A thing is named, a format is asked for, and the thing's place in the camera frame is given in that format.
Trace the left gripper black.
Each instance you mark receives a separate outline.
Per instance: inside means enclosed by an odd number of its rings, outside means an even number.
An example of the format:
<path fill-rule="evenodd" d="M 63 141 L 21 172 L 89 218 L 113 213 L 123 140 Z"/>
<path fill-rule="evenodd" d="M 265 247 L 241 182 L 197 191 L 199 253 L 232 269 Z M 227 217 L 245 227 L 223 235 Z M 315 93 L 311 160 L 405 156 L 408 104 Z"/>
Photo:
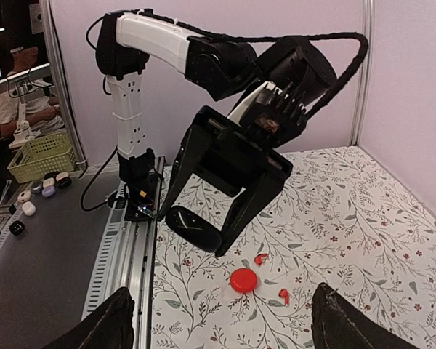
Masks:
<path fill-rule="evenodd" d="M 293 166 L 274 150 L 250 141 L 237 124 L 203 106 L 186 131 L 176 157 L 175 177 L 158 213 L 162 221 L 195 174 L 233 200 L 215 257 L 226 254 L 245 227 L 283 190 Z"/>

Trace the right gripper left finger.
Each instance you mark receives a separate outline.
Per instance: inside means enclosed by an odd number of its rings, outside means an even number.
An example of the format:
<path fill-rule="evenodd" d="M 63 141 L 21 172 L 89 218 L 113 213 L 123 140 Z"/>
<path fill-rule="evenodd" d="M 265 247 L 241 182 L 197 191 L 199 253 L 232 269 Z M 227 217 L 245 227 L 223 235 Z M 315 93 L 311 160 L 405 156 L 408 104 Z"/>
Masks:
<path fill-rule="evenodd" d="M 51 348 L 132 348 L 134 300 L 121 287 L 69 332 L 45 346 Z"/>

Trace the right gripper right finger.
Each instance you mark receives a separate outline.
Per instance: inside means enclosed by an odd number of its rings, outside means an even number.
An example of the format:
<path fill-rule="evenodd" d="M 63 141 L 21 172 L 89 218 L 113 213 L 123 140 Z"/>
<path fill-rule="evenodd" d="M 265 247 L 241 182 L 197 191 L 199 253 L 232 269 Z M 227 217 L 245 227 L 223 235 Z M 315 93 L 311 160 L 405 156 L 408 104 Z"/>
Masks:
<path fill-rule="evenodd" d="M 413 348 L 414 345 L 374 323 L 326 283 L 312 297 L 315 348 Z"/>

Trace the black earbud charging case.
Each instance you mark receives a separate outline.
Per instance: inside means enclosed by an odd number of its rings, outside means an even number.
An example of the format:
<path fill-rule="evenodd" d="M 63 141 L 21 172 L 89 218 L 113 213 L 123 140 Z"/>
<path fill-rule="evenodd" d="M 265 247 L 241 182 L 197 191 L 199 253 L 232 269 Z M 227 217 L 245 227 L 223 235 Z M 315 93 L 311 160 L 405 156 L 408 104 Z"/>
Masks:
<path fill-rule="evenodd" d="M 217 228 L 183 206 L 173 206 L 166 214 L 167 226 L 194 247 L 215 253 L 222 243 Z"/>

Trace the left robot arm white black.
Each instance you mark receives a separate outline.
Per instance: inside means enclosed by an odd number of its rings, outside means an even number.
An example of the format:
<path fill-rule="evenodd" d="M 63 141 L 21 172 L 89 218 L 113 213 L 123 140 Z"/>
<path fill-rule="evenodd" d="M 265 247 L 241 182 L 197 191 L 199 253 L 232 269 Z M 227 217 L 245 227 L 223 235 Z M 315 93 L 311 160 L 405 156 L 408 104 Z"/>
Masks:
<path fill-rule="evenodd" d="M 284 36 L 258 55 L 248 39 L 201 32 L 151 10 L 116 11 L 100 19 L 96 62 L 118 121 L 119 175 L 130 204 L 164 220 L 193 246 L 221 257 L 245 227 L 283 190 L 292 165 L 277 152 L 298 137 L 331 99 L 337 77 L 304 36 Z M 203 106 L 175 158 L 166 198 L 153 202 L 155 156 L 142 128 L 142 73 L 150 58 L 174 67 L 218 101 L 241 98 L 227 115 Z M 233 201 L 221 228 L 177 204 L 197 175 Z"/>

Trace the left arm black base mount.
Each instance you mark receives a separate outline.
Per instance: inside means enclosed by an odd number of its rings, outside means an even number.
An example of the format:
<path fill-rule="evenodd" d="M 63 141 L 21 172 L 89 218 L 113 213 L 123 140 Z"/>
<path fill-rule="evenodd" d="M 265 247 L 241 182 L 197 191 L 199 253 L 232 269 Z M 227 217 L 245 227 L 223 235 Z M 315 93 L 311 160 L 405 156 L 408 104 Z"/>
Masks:
<path fill-rule="evenodd" d="M 125 221 L 142 222 L 156 218 L 156 189 L 160 179 L 158 175 L 149 173 L 134 184 L 124 184 L 124 198 L 127 203 Z"/>

